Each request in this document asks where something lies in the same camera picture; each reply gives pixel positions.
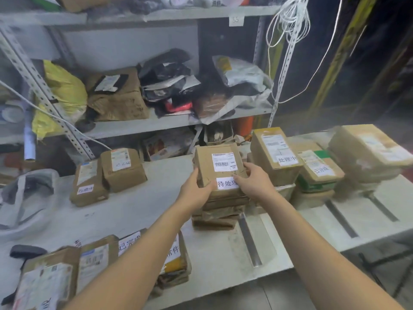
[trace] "box with green tape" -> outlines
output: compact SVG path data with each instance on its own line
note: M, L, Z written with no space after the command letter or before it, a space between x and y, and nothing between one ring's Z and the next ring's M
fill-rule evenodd
M305 163L297 178L302 192L329 191L343 179L344 172L316 142L299 137L290 137L288 141Z

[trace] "shelf number tag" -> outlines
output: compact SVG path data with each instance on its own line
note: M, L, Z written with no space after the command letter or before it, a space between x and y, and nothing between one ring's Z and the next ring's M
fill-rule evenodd
M230 27L244 26L244 18L244 14L231 14L229 16Z

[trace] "hand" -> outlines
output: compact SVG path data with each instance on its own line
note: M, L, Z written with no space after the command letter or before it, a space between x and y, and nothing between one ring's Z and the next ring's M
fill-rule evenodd
M216 181L211 181L204 188L199 188L197 184L198 172L198 168L195 168L186 182L181 186L178 198L175 201L175 204L182 207L189 215L195 210L202 208L217 185Z
M273 183L270 181L268 174L258 165L244 162L247 172L250 173L248 178L234 175L234 179L240 186L241 190L251 199L262 201L265 198L271 198L276 193Z

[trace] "floor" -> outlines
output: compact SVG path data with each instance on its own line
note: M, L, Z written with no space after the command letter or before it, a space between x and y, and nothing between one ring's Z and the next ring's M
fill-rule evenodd
M399 253L406 249L398 242L412 238L412 234L381 240L344 253L350 261L362 269L358 253L370 261ZM393 292L411 258L377 268L377 276L388 292ZM402 289L397 301L406 309L413 310L413 276ZM209 296L185 302L168 310L315 310L307 291L295 270L273 274L256 281L230 288Z

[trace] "forearm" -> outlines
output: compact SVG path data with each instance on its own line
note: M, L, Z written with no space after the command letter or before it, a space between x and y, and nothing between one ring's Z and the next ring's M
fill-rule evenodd
M173 240L189 216L177 204L172 205L139 241L90 283L65 310L141 309Z
M318 310L395 310L402 307L352 265L278 193L266 205L295 269Z

